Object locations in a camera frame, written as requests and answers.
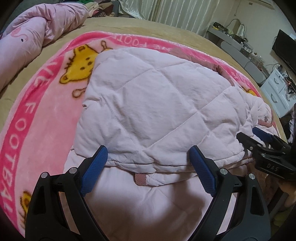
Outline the pink cartoon fleece blanket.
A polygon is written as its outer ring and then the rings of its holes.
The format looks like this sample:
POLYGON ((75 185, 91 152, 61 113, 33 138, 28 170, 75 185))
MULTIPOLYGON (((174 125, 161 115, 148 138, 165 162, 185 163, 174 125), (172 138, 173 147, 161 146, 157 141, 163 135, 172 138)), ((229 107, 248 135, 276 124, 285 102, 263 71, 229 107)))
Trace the pink cartoon fleece blanket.
MULTIPOLYGON (((259 96, 257 88, 239 71, 225 61, 168 40, 141 35, 113 34, 102 31, 84 33, 63 47, 50 45, 53 57, 32 76, 18 95, 1 132, 1 207, 21 236, 34 185, 43 171, 60 174, 74 141, 76 125, 82 112, 82 97, 74 98, 72 91, 85 81, 61 84, 68 58, 74 49, 88 44, 97 51, 100 43, 114 49, 137 47, 168 53, 178 49, 187 55, 221 65, 233 81, 248 96, 259 96)), ((111 240, 181 240, 201 219, 210 203, 198 178, 175 185, 184 192, 181 205, 192 211, 186 214, 179 206, 170 209, 173 185, 149 188, 138 186, 133 174, 122 172, 128 191, 143 191, 148 202, 125 200, 126 208, 116 208, 106 194, 87 196, 87 202, 98 220, 108 218, 103 230, 111 240)))

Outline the striped satin curtain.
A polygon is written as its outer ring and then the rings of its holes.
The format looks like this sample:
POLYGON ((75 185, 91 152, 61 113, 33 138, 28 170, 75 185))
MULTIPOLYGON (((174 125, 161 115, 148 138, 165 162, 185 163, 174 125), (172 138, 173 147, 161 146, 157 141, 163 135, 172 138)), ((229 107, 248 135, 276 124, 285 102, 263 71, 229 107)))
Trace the striped satin curtain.
POLYGON ((203 36, 219 3, 219 0, 127 0, 120 1, 120 7, 136 19, 169 25, 203 36))

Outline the pile of folded clothes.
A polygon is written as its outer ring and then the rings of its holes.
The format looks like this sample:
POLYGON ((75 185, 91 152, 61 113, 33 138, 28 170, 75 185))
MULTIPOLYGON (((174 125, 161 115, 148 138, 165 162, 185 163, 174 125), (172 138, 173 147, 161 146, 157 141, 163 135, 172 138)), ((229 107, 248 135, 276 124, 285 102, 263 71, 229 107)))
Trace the pile of folded clothes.
POLYGON ((120 2, 119 1, 78 1, 88 9, 88 18, 100 17, 118 17, 120 2))

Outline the pink quilted jacket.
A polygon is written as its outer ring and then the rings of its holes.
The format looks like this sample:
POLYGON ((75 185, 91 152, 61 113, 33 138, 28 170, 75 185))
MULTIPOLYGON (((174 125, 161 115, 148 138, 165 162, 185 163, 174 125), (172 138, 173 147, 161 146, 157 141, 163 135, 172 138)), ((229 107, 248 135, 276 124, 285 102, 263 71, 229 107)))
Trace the pink quilted jacket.
POLYGON ((191 146, 246 172, 250 154, 237 133, 276 133, 262 98, 201 64, 144 48, 100 53, 82 106, 64 168, 107 147, 85 199, 110 240, 187 240, 211 202, 187 157, 191 146))

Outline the pink flamingo comforter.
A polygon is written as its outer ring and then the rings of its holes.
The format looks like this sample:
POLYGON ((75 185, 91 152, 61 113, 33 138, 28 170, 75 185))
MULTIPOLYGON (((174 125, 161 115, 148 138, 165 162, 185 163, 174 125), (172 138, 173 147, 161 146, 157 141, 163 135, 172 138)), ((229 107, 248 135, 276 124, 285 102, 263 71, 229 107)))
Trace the pink flamingo comforter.
POLYGON ((81 26, 87 17, 82 3, 38 4, 18 15, 1 36, 1 89, 44 46, 81 26))

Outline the white air conditioner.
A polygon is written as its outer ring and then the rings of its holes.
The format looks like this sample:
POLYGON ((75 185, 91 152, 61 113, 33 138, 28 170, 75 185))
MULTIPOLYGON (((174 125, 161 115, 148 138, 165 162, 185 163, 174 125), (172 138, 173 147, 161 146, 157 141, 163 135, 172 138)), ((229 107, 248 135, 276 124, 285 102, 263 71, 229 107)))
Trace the white air conditioner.
POLYGON ((274 9, 274 4, 272 0, 249 0, 249 1, 256 4, 260 4, 261 6, 264 6, 269 9, 274 9))

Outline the grey desk with clutter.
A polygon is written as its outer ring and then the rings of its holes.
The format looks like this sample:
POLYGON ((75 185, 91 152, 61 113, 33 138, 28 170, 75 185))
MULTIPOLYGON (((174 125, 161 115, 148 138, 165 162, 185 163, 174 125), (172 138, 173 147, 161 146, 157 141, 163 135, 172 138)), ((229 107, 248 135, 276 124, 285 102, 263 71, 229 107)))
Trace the grey desk with clutter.
POLYGON ((216 30, 214 26, 210 25, 205 35, 206 39, 213 42, 224 52, 229 54, 237 63, 240 64, 244 70, 255 80, 257 85, 260 87, 266 77, 263 72, 259 70, 251 60, 249 60, 243 53, 240 52, 242 46, 236 42, 232 37, 226 35, 225 33, 216 30))

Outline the black television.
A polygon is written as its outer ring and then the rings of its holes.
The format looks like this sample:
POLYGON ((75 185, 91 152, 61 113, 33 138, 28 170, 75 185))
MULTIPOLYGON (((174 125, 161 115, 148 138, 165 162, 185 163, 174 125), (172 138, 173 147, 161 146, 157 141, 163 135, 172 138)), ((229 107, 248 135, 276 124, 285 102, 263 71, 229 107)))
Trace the black television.
POLYGON ((272 50, 295 74, 296 71, 296 44, 295 40, 284 31, 279 30, 272 50))

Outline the white drawer cabinet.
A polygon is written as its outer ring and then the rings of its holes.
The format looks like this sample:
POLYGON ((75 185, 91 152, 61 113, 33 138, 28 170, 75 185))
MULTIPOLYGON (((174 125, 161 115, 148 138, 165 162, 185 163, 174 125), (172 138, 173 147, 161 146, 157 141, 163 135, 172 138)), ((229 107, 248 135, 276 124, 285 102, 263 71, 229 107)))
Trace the white drawer cabinet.
POLYGON ((260 89, 279 118, 292 110, 295 104, 295 93, 288 88, 285 78, 277 69, 273 70, 260 89))

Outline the tan bed sheet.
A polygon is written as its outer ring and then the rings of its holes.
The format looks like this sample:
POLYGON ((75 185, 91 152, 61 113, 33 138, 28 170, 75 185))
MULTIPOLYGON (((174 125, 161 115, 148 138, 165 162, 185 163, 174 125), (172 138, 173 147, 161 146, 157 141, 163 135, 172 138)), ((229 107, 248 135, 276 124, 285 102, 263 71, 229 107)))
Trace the tan bed sheet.
POLYGON ((165 39, 186 45, 213 57, 222 59, 233 68, 244 74, 255 86, 264 102, 266 102, 268 105, 271 105, 253 78, 230 55, 228 55, 211 41, 201 37, 200 35, 197 35, 196 33, 171 27, 169 25, 140 19, 114 17, 89 18, 84 22, 82 27, 61 36, 56 42, 44 47, 41 51, 41 54, 26 68, 24 68, 16 76, 15 80, 10 82, 10 84, 1 91, 1 128, 4 127, 10 109, 13 106, 18 94, 22 91, 23 87, 27 84, 30 78, 32 78, 32 76, 39 70, 39 68, 41 68, 47 60, 56 54, 58 50, 60 50, 70 40, 83 33, 92 31, 104 31, 118 34, 135 34, 165 39))

